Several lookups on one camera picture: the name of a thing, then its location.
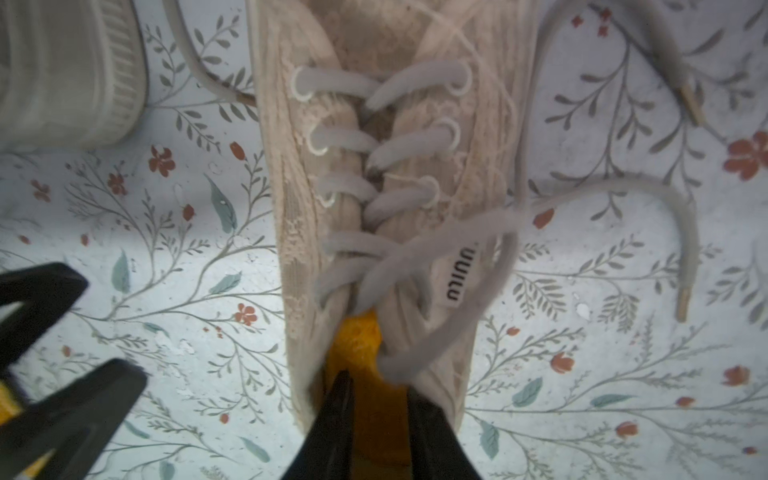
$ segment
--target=shoe tongue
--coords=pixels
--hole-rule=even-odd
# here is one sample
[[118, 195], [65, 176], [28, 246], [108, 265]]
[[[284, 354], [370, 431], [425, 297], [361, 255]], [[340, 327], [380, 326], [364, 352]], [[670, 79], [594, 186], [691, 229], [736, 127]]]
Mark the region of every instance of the shoe tongue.
[[[303, 0], [323, 26], [342, 68], [367, 74], [402, 70], [413, 63], [429, 16], [403, 0]], [[449, 0], [419, 0], [439, 12]]]

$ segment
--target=yellow sponge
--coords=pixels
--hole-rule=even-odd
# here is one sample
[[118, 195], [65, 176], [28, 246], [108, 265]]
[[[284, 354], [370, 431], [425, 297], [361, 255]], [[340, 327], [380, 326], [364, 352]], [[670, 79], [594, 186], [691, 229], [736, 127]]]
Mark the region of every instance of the yellow sponge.
[[393, 386], [376, 370], [382, 342], [376, 312], [345, 319], [326, 359], [325, 384], [349, 370], [355, 389], [353, 449], [371, 462], [410, 465], [405, 386]]
[[[6, 387], [3, 382], [0, 382], [0, 425], [6, 423], [8, 420], [17, 416], [22, 411], [23, 409], [14, 399], [11, 390]], [[48, 458], [48, 456], [50, 456], [50, 454], [47, 454], [45, 457], [40, 458], [38, 461], [30, 465], [26, 470], [24, 470], [24, 474], [29, 478], [34, 478], [43, 469], [43, 465], [45, 465], [45, 460]]]

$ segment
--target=sneaker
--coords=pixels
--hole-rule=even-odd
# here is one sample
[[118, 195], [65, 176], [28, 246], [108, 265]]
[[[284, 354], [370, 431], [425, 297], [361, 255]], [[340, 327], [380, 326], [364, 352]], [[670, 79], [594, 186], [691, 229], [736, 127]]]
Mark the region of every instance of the sneaker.
[[117, 143], [138, 121], [146, 96], [131, 0], [0, 6], [0, 147]]
[[[459, 427], [478, 319], [531, 215], [609, 190], [664, 200], [686, 247], [684, 318], [698, 239], [673, 190], [617, 179], [527, 199], [518, 143], [534, 59], [585, 3], [561, 0], [538, 50], [535, 0], [249, 3], [296, 417], [308, 429], [348, 369], [354, 462], [366, 478], [407, 474], [403, 385]], [[680, 67], [674, 44], [663, 46]], [[515, 208], [505, 209], [513, 171]]]
[[[498, 85], [479, 74], [465, 42], [521, 110], [535, 46], [534, 2], [432, 0], [439, 18], [402, 0], [275, 0], [250, 7], [296, 416], [308, 429], [325, 386], [349, 369], [356, 382], [356, 451], [374, 462], [407, 465], [405, 390], [386, 385], [376, 371], [381, 335], [388, 351], [397, 352], [440, 325], [481, 275], [475, 266], [490, 266], [493, 249], [462, 250], [472, 265], [465, 282], [449, 286], [455, 260], [440, 260], [432, 273], [425, 269], [399, 283], [374, 313], [339, 328], [351, 305], [349, 285], [397, 243], [503, 205], [520, 124]], [[457, 36], [457, 28], [468, 37]], [[379, 89], [384, 78], [389, 91]], [[362, 256], [348, 258], [350, 246]], [[415, 381], [457, 427], [474, 336], [475, 327], [464, 332]], [[397, 445], [373, 441], [386, 439], [377, 432], [388, 425], [401, 439]]]

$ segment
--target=red flower print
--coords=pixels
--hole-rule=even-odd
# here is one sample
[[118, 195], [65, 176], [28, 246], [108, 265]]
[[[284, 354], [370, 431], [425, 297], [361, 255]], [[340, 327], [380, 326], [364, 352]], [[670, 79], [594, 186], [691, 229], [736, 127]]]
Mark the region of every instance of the red flower print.
[[637, 435], [637, 424], [635, 422], [624, 422], [616, 427], [616, 435], [625, 439]]
[[723, 375], [725, 375], [726, 378], [723, 385], [739, 386], [746, 385], [750, 382], [750, 369], [745, 366], [736, 365], [732, 369], [723, 372]]
[[194, 217], [194, 208], [187, 204], [187, 206], [184, 207], [184, 210], [181, 211], [181, 216], [184, 217], [187, 222], [192, 220], [192, 217]]
[[160, 175], [167, 177], [168, 172], [176, 168], [176, 162], [170, 158], [171, 155], [170, 149], [163, 148], [163, 153], [159, 154], [157, 148], [152, 145], [152, 158], [149, 159], [149, 170], [153, 172], [159, 170]]
[[554, 208], [550, 208], [544, 213], [536, 215], [536, 218], [533, 219], [533, 224], [536, 226], [536, 228], [541, 230], [547, 226], [547, 223], [552, 221], [552, 217], [554, 217]]
[[240, 322], [245, 326], [250, 326], [251, 323], [258, 320], [258, 317], [254, 315], [256, 309], [252, 306], [245, 306], [242, 303], [237, 304], [237, 313], [235, 313], [235, 321]]
[[687, 408], [693, 405], [696, 402], [696, 399], [692, 399], [689, 396], [681, 396], [677, 401], [675, 402], [675, 405], [681, 407], [681, 408]]
[[107, 187], [110, 187], [112, 189], [112, 193], [115, 195], [125, 195], [128, 192], [125, 190], [123, 181], [124, 179], [122, 174], [109, 174], [109, 178], [107, 179]]
[[29, 183], [36, 190], [33, 193], [33, 195], [35, 195], [35, 198], [37, 198], [38, 200], [42, 200], [44, 202], [47, 202], [47, 203], [51, 203], [51, 197], [48, 196], [48, 194], [51, 193], [51, 188], [48, 185], [46, 185], [46, 184], [40, 185], [40, 182], [38, 182], [37, 180], [33, 180], [33, 181], [29, 182]]
[[732, 174], [740, 174], [741, 180], [747, 181], [757, 175], [760, 164], [768, 168], [768, 133], [756, 132], [752, 140], [742, 138], [728, 145], [730, 158], [723, 164], [723, 169]]
[[245, 151], [236, 141], [230, 144], [230, 150], [232, 150], [232, 155], [234, 155], [237, 160], [245, 160]]
[[566, 373], [574, 368], [574, 363], [576, 362], [573, 359], [569, 359], [563, 352], [560, 352], [552, 357], [549, 366], [557, 373]]

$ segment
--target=beige lace sneaker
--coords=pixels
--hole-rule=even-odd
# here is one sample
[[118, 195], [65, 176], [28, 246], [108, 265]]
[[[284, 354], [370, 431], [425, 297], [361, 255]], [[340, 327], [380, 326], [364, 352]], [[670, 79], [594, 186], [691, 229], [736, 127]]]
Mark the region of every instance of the beige lace sneaker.
[[[618, 1], [690, 103], [687, 67], [653, 5]], [[308, 429], [324, 389], [350, 371], [353, 476], [355, 464], [360, 478], [408, 476], [403, 385], [458, 428], [478, 319], [535, 214], [607, 191], [662, 200], [680, 232], [686, 319], [699, 239], [674, 189], [616, 178], [528, 201], [529, 83], [557, 27], [588, 0], [558, 0], [538, 40], [535, 3], [261, 0], [250, 10], [296, 417]], [[510, 170], [515, 207], [503, 208]]]
[[[428, 15], [425, 9], [437, 15]], [[418, 88], [394, 104], [394, 116], [391, 109], [389, 115], [379, 109], [366, 125], [365, 130], [381, 143], [428, 129], [436, 121], [444, 121], [449, 128], [443, 130], [452, 134], [448, 148], [397, 160], [383, 169], [382, 196], [419, 182], [439, 186], [421, 208], [387, 215], [383, 222], [366, 221], [368, 231], [375, 225], [376, 234], [402, 243], [503, 204], [520, 130], [516, 115], [525, 109], [534, 55], [535, 0], [260, 0], [250, 6], [249, 16], [263, 142], [273, 183], [293, 402], [296, 417], [308, 429], [322, 398], [319, 374], [326, 352], [350, 301], [349, 286], [334, 289], [322, 307], [314, 300], [313, 281], [338, 261], [321, 251], [321, 243], [331, 232], [361, 230], [362, 213], [361, 195], [334, 193], [336, 201], [326, 207], [318, 180], [329, 172], [361, 176], [363, 163], [348, 148], [329, 142], [331, 148], [326, 150], [313, 143], [323, 140], [313, 137], [318, 124], [359, 129], [359, 102], [354, 96], [324, 93], [322, 88], [316, 94], [301, 91], [297, 72], [310, 67], [385, 78], [422, 62], [463, 60], [470, 67], [463, 85]], [[323, 83], [322, 78], [312, 81]], [[508, 93], [506, 99], [502, 89]], [[358, 96], [369, 97], [365, 92]], [[511, 111], [509, 97], [516, 110]], [[493, 244], [467, 247], [457, 252], [468, 256], [465, 266], [446, 257], [425, 274], [433, 292], [428, 315], [419, 289], [409, 281], [399, 283], [378, 303], [387, 352], [408, 349], [424, 332], [440, 325], [490, 266]], [[466, 268], [469, 276], [459, 272], [460, 281], [452, 282], [456, 265]], [[456, 428], [474, 337], [474, 328], [464, 333], [414, 382], [444, 409]]]

